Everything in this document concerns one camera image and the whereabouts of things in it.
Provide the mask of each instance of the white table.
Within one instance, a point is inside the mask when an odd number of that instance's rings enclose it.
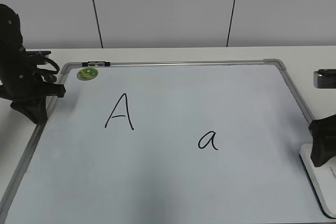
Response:
[[[336,90],[313,86],[313,72],[336,68],[336,47],[241,47],[154,49],[51,49],[60,66],[72,61],[154,62],[259,60],[284,62],[299,92],[316,118],[336,112]],[[0,100],[0,196],[2,197],[35,125]]]

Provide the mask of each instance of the round sticker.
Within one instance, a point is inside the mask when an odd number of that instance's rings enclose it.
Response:
[[[96,68],[84,68],[77,73],[77,78],[81,81],[89,81],[97,77],[98,70]]]

